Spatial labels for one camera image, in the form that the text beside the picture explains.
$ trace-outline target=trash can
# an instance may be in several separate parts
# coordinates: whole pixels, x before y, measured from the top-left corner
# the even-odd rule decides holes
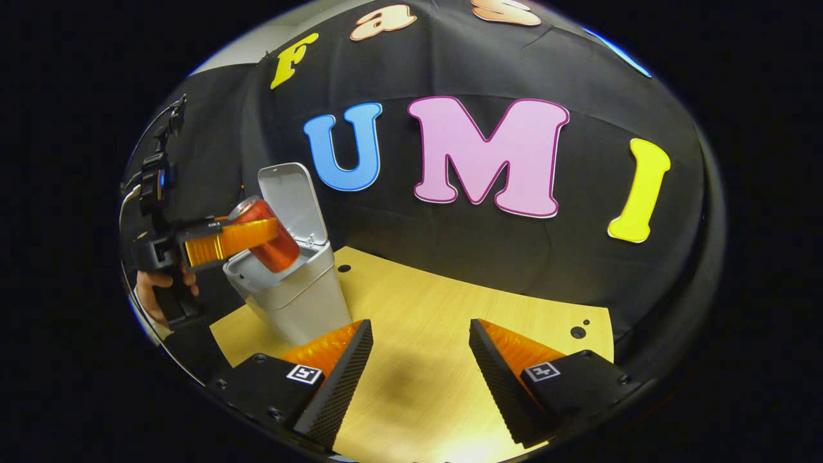
[[[249,250],[223,265],[240,296],[290,344],[302,345],[351,323],[334,271],[334,253],[309,171],[298,162],[258,172],[263,199],[300,246],[286,270],[273,273]]]

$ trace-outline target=yellow letter f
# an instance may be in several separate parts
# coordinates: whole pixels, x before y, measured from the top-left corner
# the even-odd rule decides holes
[[[289,77],[295,74],[295,70],[291,68],[291,64],[297,64],[303,60],[306,54],[306,45],[313,43],[319,37],[317,32],[293,44],[291,47],[284,49],[277,55],[277,71],[274,73],[274,80],[272,81],[272,89],[289,80]]]

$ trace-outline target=soda can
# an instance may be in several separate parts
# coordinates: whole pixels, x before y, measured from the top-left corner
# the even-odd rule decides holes
[[[235,206],[229,214],[229,221],[232,224],[246,223],[271,217],[277,216],[268,203],[259,196],[250,196]],[[300,255],[297,241],[291,237],[280,219],[277,219],[277,238],[255,246],[250,251],[275,274],[291,267]]]

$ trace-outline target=pink letter m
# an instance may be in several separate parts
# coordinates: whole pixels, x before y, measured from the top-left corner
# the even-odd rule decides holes
[[[553,217],[551,197],[560,127],[569,122],[563,106],[542,100],[517,100],[488,140],[456,98],[431,96],[413,101],[408,113],[417,118],[423,138],[423,181],[414,194],[431,203],[451,203],[458,191],[449,184],[448,162],[463,191],[479,204],[508,166],[506,186],[495,204],[529,217]]]

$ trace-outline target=black fabric backdrop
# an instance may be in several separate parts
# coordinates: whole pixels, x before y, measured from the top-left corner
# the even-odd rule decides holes
[[[681,277],[700,226],[701,150],[687,111],[658,79],[644,77],[579,26],[537,7],[543,24],[523,27],[481,21],[461,1],[409,2],[417,15],[411,26],[361,42],[348,39],[357,19],[390,4],[352,8],[256,67],[195,74],[175,89],[169,102],[186,93],[190,103],[183,137],[169,144],[179,164],[169,216],[224,215],[242,183],[248,194],[259,193],[257,170],[298,161],[312,173],[335,249],[351,246],[507,292],[607,306],[619,341]],[[292,65],[295,75],[271,90],[276,56],[311,32],[319,39]],[[416,198],[421,136],[407,107],[433,95],[457,97],[486,136],[518,98],[569,110],[557,150],[558,215],[515,216],[491,198],[470,204],[463,192],[449,204]],[[362,191],[331,189],[316,176],[303,125],[335,115],[341,121],[332,130],[337,159],[352,168],[354,136],[342,113],[370,101],[383,105],[376,122],[380,176]],[[635,173],[632,138],[656,143],[672,159],[652,233],[639,245],[606,234]],[[150,139],[140,146],[125,178],[152,147]],[[459,185],[451,168],[449,176]],[[505,171],[492,191],[504,183]],[[217,295],[234,291],[217,282],[219,272],[210,272],[214,277],[204,278],[214,280],[215,297],[202,300],[213,299],[219,308],[212,313],[224,314],[236,304],[231,295]]]

